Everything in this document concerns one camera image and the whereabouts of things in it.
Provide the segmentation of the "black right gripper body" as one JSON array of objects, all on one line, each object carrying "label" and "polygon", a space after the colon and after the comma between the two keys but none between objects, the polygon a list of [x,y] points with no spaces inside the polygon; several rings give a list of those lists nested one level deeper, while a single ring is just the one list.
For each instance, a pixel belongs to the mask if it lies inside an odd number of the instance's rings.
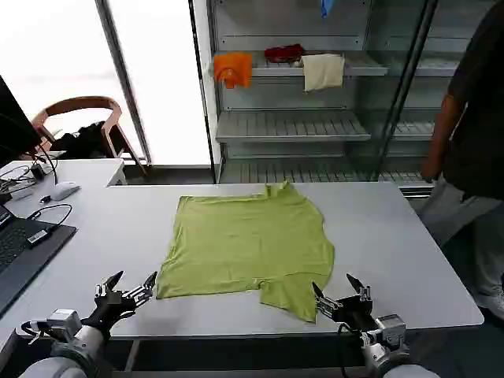
[{"label": "black right gripper body", "polygon": [[359,295],[337,300],[341,305],[334,314],[334,322],[346,323],[350,328],[359,331],[374,329],[372,317],[372,299],[362,300]]}]

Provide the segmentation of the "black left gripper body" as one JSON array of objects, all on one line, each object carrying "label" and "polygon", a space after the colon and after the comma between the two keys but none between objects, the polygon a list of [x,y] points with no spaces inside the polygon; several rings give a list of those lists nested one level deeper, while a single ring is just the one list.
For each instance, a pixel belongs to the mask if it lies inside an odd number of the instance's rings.
[{"label": "black left gripper body", "polygon": [[95,298],[96,308],[83,319],[82,325],[93,328],[112,328],[118,321],[135,313],[135,302],[127,298],[123,291],[110,291]]}]

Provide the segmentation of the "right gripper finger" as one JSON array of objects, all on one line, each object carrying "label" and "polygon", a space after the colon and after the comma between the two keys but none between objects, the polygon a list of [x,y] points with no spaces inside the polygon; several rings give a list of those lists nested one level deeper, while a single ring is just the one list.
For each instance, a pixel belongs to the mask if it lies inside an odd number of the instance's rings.
[{"label": "right gripper finger", "polygon": [[325,298],[322,290],[312,282],[313,292],[316,298],[317,309],[324,315],[332,315],[335,311],[335,303],[328,298]]},{"label": "right gripper finger", "polygon": [[364,285],[358,278],[352,276],[349,273],[347,273],[346,277],[347,277],[348,281],[350,282],[350,285],[352,286],[352,288],[359,295],[361,302],[369,302],[372,300],[371,287],[369,285]]}]

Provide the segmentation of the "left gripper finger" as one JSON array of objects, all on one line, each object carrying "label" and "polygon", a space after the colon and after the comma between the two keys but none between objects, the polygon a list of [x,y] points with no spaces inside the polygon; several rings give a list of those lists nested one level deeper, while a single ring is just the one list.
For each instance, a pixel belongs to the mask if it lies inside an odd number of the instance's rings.
[{"label": "left gripper finger", "polygon": [[113,291],[123,274],[123,271],[119,271],[107,278],[103,283],[98,284],[95,289],[95,295],[107,296],[108,293],[111,293]]},{"label": "left gripper finger", "polygon": [[157,273],[151,273],[143,284],[124,293],[124,298],[135,306],[142,306],[153,296],[154,286],[156,284]]}]

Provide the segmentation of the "person's hand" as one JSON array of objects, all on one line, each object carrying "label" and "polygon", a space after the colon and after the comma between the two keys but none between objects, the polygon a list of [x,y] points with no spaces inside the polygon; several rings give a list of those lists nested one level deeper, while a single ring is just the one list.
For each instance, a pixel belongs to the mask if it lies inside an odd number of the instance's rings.
[{"label": "person's hand", "polygon": [[441,175],[443,160],[437,157],[427,157],[421,168],[421,177],[426,183],[436,181]]}]

